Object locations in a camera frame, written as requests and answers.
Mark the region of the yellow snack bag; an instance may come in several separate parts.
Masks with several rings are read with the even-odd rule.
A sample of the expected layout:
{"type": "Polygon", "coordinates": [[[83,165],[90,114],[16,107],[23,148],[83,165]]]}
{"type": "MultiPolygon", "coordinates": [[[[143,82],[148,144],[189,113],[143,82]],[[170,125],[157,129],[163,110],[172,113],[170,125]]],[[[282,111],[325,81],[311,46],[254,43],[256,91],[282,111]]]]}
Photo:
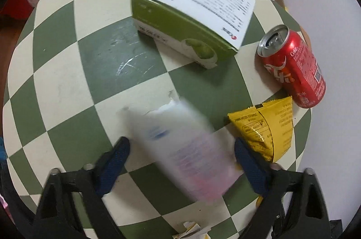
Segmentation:
{"type": "Polygon", "coordinates": [[[269,162],[277,162],[291,147],[292,97],[275,99],[228,114],[250,147],[269,162]]]}

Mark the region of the red Coke can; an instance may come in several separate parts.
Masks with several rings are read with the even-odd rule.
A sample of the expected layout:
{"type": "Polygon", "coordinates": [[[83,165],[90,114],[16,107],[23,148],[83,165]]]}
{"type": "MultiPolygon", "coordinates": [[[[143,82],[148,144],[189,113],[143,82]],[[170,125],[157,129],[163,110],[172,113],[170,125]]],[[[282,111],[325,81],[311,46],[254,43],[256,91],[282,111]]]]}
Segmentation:
{"type": "Polygon", "coordinates": [[[326,81],[311,49],[286,25],[270,29],[257,47],[266,70],[301,108],[318,105],[326,93],[326,81]]]}

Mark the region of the small torn paper scrap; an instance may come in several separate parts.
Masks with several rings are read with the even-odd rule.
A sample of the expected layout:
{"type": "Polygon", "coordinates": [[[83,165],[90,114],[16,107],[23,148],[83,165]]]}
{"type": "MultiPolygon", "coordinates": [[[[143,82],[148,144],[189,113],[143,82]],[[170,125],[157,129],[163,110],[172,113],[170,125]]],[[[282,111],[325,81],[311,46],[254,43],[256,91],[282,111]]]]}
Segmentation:
{"type": "Polygon", "coordinates": [[[202,228],[198,223],[187,221],[184,222],[185,231],[177,235],[173,235],[173,239],[211,239],[209,232],[210,227],[202,228]]]}

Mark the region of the green white cardboard box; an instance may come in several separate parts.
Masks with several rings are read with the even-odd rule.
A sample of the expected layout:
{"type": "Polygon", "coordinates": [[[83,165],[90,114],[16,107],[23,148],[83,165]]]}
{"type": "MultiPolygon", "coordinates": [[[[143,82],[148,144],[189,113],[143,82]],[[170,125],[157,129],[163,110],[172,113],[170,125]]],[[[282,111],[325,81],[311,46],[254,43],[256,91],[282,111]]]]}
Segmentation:
{"type": "Polygon", "coordinates": [[[131,0],[137,29],[211,69],[236,55],[255,0],[131,0]]]}

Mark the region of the white wrapper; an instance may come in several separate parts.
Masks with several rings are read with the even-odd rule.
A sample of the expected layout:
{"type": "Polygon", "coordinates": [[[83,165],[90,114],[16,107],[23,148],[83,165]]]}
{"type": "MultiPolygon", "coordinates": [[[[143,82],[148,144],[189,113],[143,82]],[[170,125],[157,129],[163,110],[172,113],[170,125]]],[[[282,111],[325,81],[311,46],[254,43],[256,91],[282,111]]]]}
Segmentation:
{"type": "Polygon", "coordinates": [[[125,107],[122,114],[132,139],[191,200],[217,200],[241,176],[221,136],[189,102],[148,112],[125,107]]]}

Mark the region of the green checkered table cover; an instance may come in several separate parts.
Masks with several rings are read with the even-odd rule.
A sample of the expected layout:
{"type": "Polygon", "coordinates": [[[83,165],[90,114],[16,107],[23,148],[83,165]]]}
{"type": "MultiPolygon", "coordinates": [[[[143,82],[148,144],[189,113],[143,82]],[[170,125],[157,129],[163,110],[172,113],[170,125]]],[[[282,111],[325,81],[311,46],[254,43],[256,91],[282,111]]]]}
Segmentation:
{"type": "MultiPolygon", "coordinates": [[[[2,113],[10,176],[30,219],[52,168],[77,171],[129,136],[126,106],[148,112],[185,98],[232,154],[227,114],[286,96],[255,61],[258,41],[278,24],[303,37],[274,0],[255,2],[239,53],[206,70],[138,33],[130,0],[40,0],[12,55],[2,113]]],[[[172,238],[185,221],[211,227],[211,238],[238,238],[256,197],[241,176],[220,199],[192,202],[135,144],[103,201],[126,238],[172,238]]]]}

